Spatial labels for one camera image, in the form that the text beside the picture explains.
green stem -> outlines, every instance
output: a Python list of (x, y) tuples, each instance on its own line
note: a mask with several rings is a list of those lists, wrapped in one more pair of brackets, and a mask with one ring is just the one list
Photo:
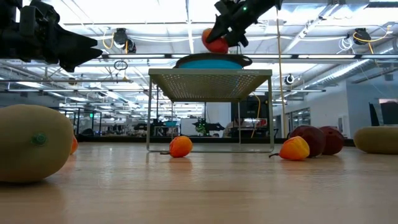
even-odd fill
[(47, 142), (47, 136), (43, 133), (38, 133), (32, 136), (31, 143), (36, 146), (43, 146)]
[(269, 155), (268, 158), (271, 158), (272, 156), (279, 156), (279, 153), (273, 153), (273, 154)]

wall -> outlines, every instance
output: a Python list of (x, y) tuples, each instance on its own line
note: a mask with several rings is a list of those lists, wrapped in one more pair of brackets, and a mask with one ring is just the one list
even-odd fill
[[(338, 86), (326, 87), (325, 90), (324, 93), (309, 93), (304, 101), (288, 101), (285, 113), (310, 108), (311, 125), (315, 127), (338, 126), (338, 118), (343, 117), (346, 122), (343, 124), (343, 129), (346, 130), (346, 137), (350, 138), (346, 82), (340, 82)], [(274, 116), (280, 114), (282, 114), (282, 107), (278, 106), (274, 109)]]
[(27, 98), (20, 96), (19, 93), (0, 94), (0, 107), (16, 104), (58, 107), (59, 101), (51, 96), (39, 96), (37, 93), (28, 93)]
[[(208, 123), (220, 123), (222, 127), (231, 122), (231, 103), (207, 103), (206, 121)], [(223, 131), (211, 131), (210, 134), (218, 133), (220, 137)]]
[(378, 103), (380, 98), (398, 97), (397, 86), (364, 84), (347, 84), (349, 126), (351, 136), (366, 126), (371, 125), (369, 103)]

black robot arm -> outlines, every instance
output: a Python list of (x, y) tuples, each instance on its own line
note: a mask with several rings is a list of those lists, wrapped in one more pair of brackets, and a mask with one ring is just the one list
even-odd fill
[(244, 36), (246, 28), (251, 24), (257, 24), (257, 19), (267, 12), (270, 8), (276, 7), (278, 10), (282, 7), (283, 0), (245, 0), (232, 1), (220, 0), (215, 7), (220, 12), (216, 16), (216, 23), (206, 42), (211, 43), (224, 36), (228, 46), (234, 47), (242, 43), (243, 47), (249, 44)]
[[(93, 49), (97, 40), (63, 29), (60, 16), (51, 5), (33, 0), (21, 7), (21, 0), (0, 0), (0, 58), (41, 60), (59, 63), (67, 72), (99, 57)], [(16, 10), (21, 12), (16, 22)]]

table leg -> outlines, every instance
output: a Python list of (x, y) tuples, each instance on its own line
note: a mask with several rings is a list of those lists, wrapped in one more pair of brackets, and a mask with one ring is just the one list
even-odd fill
[(268, 110), (269, 110), (269, 143), (274, 150), (274, 112), (272, 108), (272, 81), (268, 79)]
[(148, 120), (147, 120), (147, 150), (149, 151), (150, 142), (150, 106), (152, 104), (152, 78), (149, 77), (149, 94), (148, 94)]
[[(173, 107), (173, 101), (172, 101), (172, 123), (173, 123), (173, 113), (174, 113), (174, 107)], [(172, 130), (172, 141), (173, 141), (173, 133), (174, 133), (174, 128), (170, 128)]]
[(241, 103), (238, 102), (238, 129), (239, 129), (239, 145), (241, 145)]

wooden surface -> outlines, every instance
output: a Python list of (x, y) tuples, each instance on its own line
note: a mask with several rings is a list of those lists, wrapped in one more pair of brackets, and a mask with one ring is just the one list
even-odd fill
[(397, 223), (397, 188), (398, 156), (355, 148), (292, 162), (87, 143), (41, 183), (0, 184), (0, 223)]

